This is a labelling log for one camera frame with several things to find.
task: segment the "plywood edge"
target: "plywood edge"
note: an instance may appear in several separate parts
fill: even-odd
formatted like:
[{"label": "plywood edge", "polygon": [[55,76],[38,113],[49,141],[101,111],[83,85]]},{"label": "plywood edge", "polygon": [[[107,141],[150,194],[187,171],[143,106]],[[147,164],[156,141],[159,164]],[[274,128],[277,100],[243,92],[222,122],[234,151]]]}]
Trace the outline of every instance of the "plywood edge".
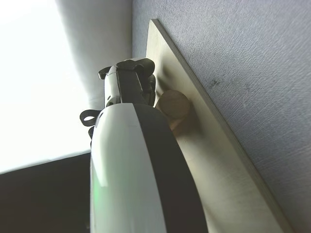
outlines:
[{"label": "plywood edge", "polygon": [[285,217],[284,213],[281,210],[281,207],[273,197],[272,193],[270,192],[269,188],[267,187],[266,183],[260,176],[259,172],[249,159],[248,155],[246,154],[245,150],[237,140],[236,136],[232,132],[231,128],[229,127],[228,123],[226,120],[223,118],[223,116],[220,114],[219,110],[213,103],[212,99],[204,89],[204,87],[201,85],[199,82],[198,78],[184,59],[184,57],[181,55],[180,51],[174,44],[174,42],[171,40],[170,36],[167,34],[165,29],[162,27],[161,23],[157,19],[151,19],[150,23],[153,23],[156,28],[159,30],[167,44],[169,45],[170,49],[178,59],[179,63],[191,79],[193,85],[196,87],[200,95],[202,96],[205,104],[208,106],[212,114],[215,116],[217,119],[218,123],[221,125],[223,131],[227,135],[229,141],[231,142],[232,146],[234,147],[234,150],[238,154],[242,164],[244,165],[246,171],[250,175],[251,179],[254,181],[254,184],[256,185],[257,189],[261,193],[262,197],[264,198],[265,202],[271,209],[271,212],[273,213],[275,219],[277,220],[278,224],[280,225],[281,229],[285,233],[293,233],[293,229],[291,225],[289,224],[287,218]]}]

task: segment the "wooden cylinder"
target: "wooden cylinder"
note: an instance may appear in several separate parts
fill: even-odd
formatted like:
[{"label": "wooden cylinder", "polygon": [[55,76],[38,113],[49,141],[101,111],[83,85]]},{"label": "wooden cylinder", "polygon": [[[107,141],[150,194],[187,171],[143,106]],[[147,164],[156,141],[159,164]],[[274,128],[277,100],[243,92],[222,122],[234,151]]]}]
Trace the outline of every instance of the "wooden cylinder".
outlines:
[{"label": "wooden cylinder", "polygon": [[188,115],[190,102],[181,92],[168,90],[164,92],[155,106],[168,120],[171,130],[174,130]]}]

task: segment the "bright light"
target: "bright light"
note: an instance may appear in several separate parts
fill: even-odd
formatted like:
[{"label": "bright light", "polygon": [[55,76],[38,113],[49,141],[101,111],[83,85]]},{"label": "bright light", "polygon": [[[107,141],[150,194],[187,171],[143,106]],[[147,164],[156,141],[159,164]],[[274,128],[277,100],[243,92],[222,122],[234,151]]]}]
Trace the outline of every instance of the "bright light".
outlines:
[{"label": "bright light", "polygon": [[87,96],[53,0],[0,0],[0,173],[89,150]]}]

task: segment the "wooden plank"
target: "wooden plank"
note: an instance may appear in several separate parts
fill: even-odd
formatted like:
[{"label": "wooden plank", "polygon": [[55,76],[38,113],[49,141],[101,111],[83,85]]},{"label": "wooden plank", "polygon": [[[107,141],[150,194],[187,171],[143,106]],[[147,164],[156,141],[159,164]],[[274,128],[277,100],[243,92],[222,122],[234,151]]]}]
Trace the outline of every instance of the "wooden plank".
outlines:
[{"label": "wooden plank", "polygon": [[174,134],[197,185],[210,233],[292,233],[279,205],[158,20],[146,57],[155,62],[158,97],[168,89],[192,103]]}]

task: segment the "gray wall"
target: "gray wall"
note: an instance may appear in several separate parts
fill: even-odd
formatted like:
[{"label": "gray wall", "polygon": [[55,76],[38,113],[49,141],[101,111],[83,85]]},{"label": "gray wall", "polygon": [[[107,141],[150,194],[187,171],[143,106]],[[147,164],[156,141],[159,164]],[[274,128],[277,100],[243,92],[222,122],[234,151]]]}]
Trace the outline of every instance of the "gray wall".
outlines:
[{"label": "gray wall", "polygon": [[297,232],[311,232],[311,2],[134,0],[133,56],[158,18]]},{"label": "gray wall", "polygon": [[132,57],[131,0],[56,0],[76,69],[93,109],[103,109],[97,72]]}]

